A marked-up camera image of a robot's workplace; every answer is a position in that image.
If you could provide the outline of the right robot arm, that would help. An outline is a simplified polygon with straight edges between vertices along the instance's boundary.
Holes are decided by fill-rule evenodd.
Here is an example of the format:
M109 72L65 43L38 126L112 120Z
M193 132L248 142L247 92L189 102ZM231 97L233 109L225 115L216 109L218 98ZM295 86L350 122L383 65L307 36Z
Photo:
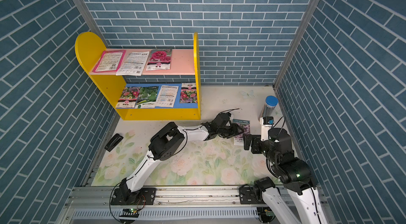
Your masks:
M309 165L295 156L291 136L283 128L265 127L262 135L244 135L244 149L263 154L269 172L287 190L298 211L297 217L281 198L269 177L254 181L255 199L265 203L281 224L326 224L316 179Z

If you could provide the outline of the purple flower seed bag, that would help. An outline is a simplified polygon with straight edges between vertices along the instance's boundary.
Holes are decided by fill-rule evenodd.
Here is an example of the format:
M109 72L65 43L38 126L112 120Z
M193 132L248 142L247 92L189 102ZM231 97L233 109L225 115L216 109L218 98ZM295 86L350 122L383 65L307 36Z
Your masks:
M241 120L241 119L233 119L233 123L238 125L238 135L234 136L234 145L235 146L244 146L244 135L248 135L250 133L250 121L249 120Z

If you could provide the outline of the red peony seed bag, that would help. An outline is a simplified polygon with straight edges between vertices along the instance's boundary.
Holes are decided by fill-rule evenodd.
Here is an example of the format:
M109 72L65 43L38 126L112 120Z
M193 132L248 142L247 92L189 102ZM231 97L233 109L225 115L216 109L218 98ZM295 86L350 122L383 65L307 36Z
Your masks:
M170 70L172 49L153 49L147 60L146 71Z

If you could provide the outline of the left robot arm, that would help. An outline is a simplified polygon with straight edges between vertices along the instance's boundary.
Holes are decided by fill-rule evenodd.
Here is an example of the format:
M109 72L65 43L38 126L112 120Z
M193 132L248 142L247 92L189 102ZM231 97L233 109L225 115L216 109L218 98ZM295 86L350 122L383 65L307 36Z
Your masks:
M197 126L183 127L169 122L159 130L150 140L148 151L135 171L124 178L112 190L110 205L134 205L143 199L142 188L155 170L163 161L179 154L189 141L204 142L219 136L232 138L243 134L243 128L232 122L231 112L221 112L214 120L204 122Z

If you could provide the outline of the white text gourd seed bag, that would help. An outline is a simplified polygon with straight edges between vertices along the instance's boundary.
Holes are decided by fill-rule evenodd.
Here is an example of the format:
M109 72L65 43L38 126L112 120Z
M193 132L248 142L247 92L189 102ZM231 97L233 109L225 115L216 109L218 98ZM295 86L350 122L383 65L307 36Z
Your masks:
M147 63L150 52L130 53L120 68L115 73L116 76L141 76Z

